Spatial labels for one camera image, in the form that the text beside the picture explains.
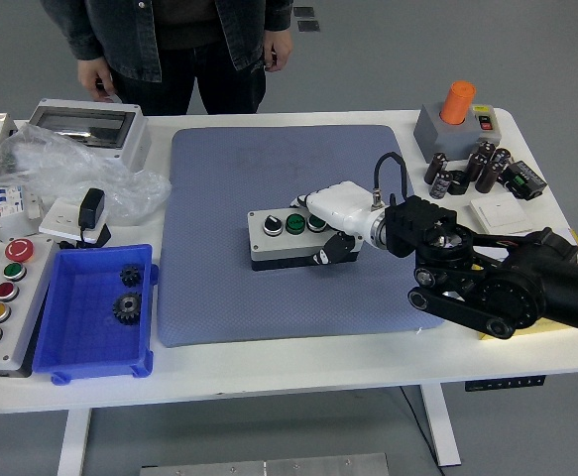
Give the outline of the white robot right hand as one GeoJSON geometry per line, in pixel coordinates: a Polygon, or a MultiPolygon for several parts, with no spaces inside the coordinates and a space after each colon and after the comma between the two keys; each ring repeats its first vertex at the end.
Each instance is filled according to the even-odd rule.
{"type": "Polygon", "coordinates": [[[364,243],[383,248],[381,231],[385,205],[379,191],[369,192],[342,181],[295,198],[291,206],[306,208],[336,233],[311,258],[317,265],[337,264],[364,243]]]}

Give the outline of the person's right hand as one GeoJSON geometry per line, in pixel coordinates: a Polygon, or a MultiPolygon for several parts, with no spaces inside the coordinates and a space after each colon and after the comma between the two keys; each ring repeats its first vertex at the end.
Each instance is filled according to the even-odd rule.
{"type": "Polygon", "coordinates": [[[111,70],[104,57],[89,60],[79,59],[77,61],[77,78],[94,101],[113,101],[116,88],[111,70]]]}

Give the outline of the person's left hand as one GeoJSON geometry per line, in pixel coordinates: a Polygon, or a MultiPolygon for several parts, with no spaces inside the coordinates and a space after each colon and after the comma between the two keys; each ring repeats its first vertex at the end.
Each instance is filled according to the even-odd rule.
{"type": "Polygon", "coordinates": [[[284,69],[293,50],[290,30],[265,31],[263,36],[264,65],[266,72],[284,69]]]}

